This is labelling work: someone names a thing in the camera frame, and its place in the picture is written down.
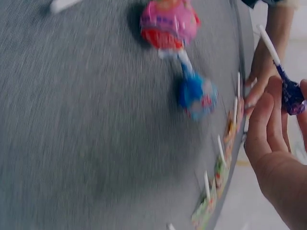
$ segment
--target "candy wrapper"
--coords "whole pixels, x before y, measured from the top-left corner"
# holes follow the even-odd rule
[[[189,0],[154,0],[141,15],[141,35],[157,49],[183,49],[200,20]]]
[[[217,105],[217,87],[194,71],[186,51],[159,50],[159,56],[175,57],[181,62],[184,79],[179,88],[179,104],[188,116],[198,120],[212,113]]]
[[[221,156],[218,156],[217,161],[215,163],[215,181],[216,181],[216,192],[217,197],[221,198],[226,182],[229,176],[229,167],[225,167]]]
[[[217,201],[216,183],[214,179],[212,182],[210,194],[210,201],[208,201],[206,197],[202,197],[201,204],[192,215],[192,224],[195,230],[205,230],[209,219],[214,212]]]
[[[291,81],[285,73],[283,67],[276,65],[279,75],[283,80],[282,106],[290,115],[297,115],[305,111],[307,101],[304,99],[299,84]]]

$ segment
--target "lollipop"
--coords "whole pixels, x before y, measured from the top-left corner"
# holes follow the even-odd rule
[[[189,0],[154,0],[141,15],[141,35],[157,49],[179,50],[196,36],[200,21]]]
[[[180,60],[184,79],[179,88],[179,104],[188,116],[199,120],[204,115],[212,113],[217,105],[217,87],[194,71],[186,51],[160,51],[159,56],[174,56]]]
[[[305,111],[305,108],[307,106],[307,101],[304,99],[304,96],[302,94],[302,91],[299,87],[299,84],[291,81],[287,74],[285,73],[280,59],[277,55],[277,52],[268,36],[266,33],[265,29],[263,28],[262,25],[257,26],[262,40],[264,41],[265,45],[267,46],[274,64],[277,68],[277,71],[279,75],[281,76],[283,80],[283,95],[282,95],[282,107],[285,109],[288,114],[290,115],[297,115]]]

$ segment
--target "small lollipop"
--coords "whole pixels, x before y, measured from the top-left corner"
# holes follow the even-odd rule
[[[182,49],[196,36],[199,18],[189,0],[154,0],[141,15],[141,35],[157,49]]]
[[[277,68],[277,71],[283,80],[283,95],[282,95],[283,108],[287,110],[288,114],[290,115],[297,115],[304,112],[307,106],[307,101],[304,99],[299,84],[294,81],[291,81],[288,78],[287,74],[285,73],[281,65],[280,59],[277,55],[274,45],[272,44],[263,26],[258,25],[257,28],[259,29],[262,40],[267,46],[273,58],[274,64]]]

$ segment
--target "lollipop stick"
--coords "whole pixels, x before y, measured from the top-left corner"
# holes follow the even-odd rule
[[[205,190],[206,190],[207,200],[210,201],[211,196],[210,196],[210,187],[209,187],[209,179],[207,171],[205,171],[204,179],[205,179]]]
[[[181,66],[182,66],[183,72],[187,72],[190,76],[193,76],[193,66],[191,64],[191,61],[190,61],[190,59],[188,57],[187,52],[184,49],[181,49],[178,52],[178,58],[179,58],[179,60],[181,62]]]
[[[54,0],[50,5],[52,13],[59,13],[82,0]]]
[[[233,123],[234,125],[236,124],[236,115],[238,111],[238,98],[235,98],[235,105],[234,105],[234,118],[233,118]]]
[[[224,152],[223,152],[223,148],[222,148],[222,142],[221,142],[220,135],[217,136],[217,143],[219,145],[219,150],[220,150],[220,155],[221,155],[222,162],[226,166],[226,161],[225,161],[225,157],[224,157]]]
[[[240,75],[240,72],[238,72],[237,96],[238,96],[238,99],[240,99],[240,97],[241,97],[241,75]]]
[[[280,65],[280,59],[278,57],[278,54],[274,48],[274,45],[272,43],[272,41],[270,40],[267,32],[265,31],[264,27],[262,25],[257,25],[258,30],[260,31],[261,34],[261,38],[264,41],[264,44],[266,45],[266,47],[268,48],[274,62],[275,65],[279,66]]]
[[[167,230],[176,230],[172,224],[167,224]]]

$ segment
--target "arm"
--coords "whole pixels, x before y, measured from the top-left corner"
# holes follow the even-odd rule
[[[284,58],[285,50],[290,37],[294,11],[295,9],[293,7],[268,7],[266,31],[281,60]],[[260,40],[259,43],[261,46],[265,46],[262,40]]]

